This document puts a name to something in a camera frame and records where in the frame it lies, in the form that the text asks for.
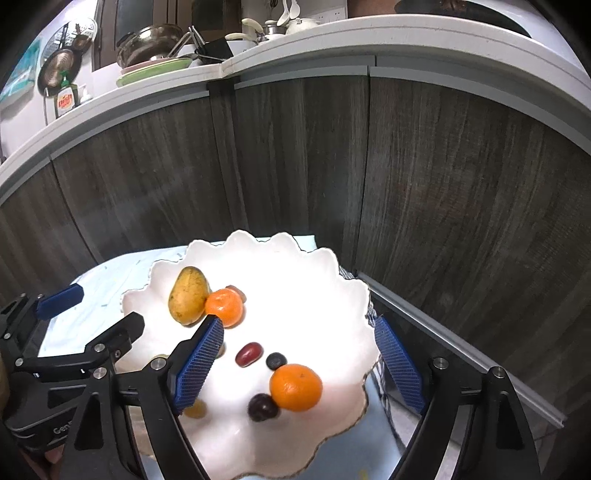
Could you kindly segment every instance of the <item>blue gripper pad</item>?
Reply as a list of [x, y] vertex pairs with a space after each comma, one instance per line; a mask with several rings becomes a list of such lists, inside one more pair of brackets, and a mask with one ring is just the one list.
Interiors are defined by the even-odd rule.
[[39, 320], [51, 320], [60, 313], [78, 305], [83, 298], [84, 289], [78, 283], [73, 283], [51, 297], [39, 300], [35, 314]]
[[178, 411], [195, 403], [222, 343], [223, 325], [216, 318], [177, 375], [174, 406]]
[[423, 379], [383, 316], [375, 321], [374, 335], [375, 343], [406, 405], [421, 414], [426, 405]]

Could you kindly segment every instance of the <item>green plate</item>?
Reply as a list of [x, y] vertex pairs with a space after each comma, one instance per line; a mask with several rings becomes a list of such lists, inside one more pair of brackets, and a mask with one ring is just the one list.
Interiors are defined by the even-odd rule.
[[144, 80], [155, 75], [160, 75], [161, 73], [185, 69], [191, 65], [191, 62], [191, 59], [171, 59], [170, 61], [165, 61], [156, 65], [150, 65], [149, 67], [144, 67], [143, 69], [126, 73], [125, 75], [119, 77], [115, 83], [117, 84], [117, 87], [123, 87], [139, 80]]

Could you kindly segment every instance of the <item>mandarin orange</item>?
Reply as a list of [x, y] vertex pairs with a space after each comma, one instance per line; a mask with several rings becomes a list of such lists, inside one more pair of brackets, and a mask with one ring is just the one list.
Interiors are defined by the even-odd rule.
[[306, 411], [322, 396], [322, 380], [304, 365], [287, 364], [279, 367], [269, 381], [271, 397], [280, 408]]
[[207, 297], [205, 313], [216, 315], [224, 327], [231, 327], [240, 321], [244, 304], [240, 294], [230, 288], [222, 288]]

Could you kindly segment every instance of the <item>electrical outlet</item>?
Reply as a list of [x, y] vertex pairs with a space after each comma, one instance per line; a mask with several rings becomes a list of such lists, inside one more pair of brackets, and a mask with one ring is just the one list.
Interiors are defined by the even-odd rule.
[[331, 23], [336, 22], [337, 20], [344, 20], [347, 18], [347, 13], [345, 7], [341, 7], [310, 15], [310, 18], [318, 20], [322, 23]]

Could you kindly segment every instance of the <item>white fruit bowl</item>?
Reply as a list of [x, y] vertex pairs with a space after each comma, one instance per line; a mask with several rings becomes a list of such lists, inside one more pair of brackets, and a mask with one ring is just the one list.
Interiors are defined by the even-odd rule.
[[[287, 233], [258, 242], [236, 231], [217, 247], [195, 240], [182, 260], [156, 261], [148, 284], [122, 296], [123, 314], [143, 315], [145, 329], [116, 364], [118, 372], [168, 355], [195, 332], [198, 325], [183, 327], [167, 307], [179, 272], [189, 265], [201, 269], [212, 291], [235, 285], [247, 301], [243, 322], [225, 330], [226, 353], [215, 360], [199, 394], [206, 416], [179, 417], [187, 438], [212, 480], [297, 474], [321, 443], [355, 425], [367, 407], [363, 384], [379, 355], [365, 317], [367, 285], [339, 275], [331, 250], [304, 252]], [[240, 368], [235, 356], [249, 342], [260, 343], [264, 354]], [[269, 393], [272, 371], [265, 358], [273, 352], [314, 370], [323, 381], [322, 398], [307, 412], [283, 410], [276, 419], [255, 423], [246, 408], [255, 394]], [[140, 452], [153, 455], [138, 407], [132, 419]]]

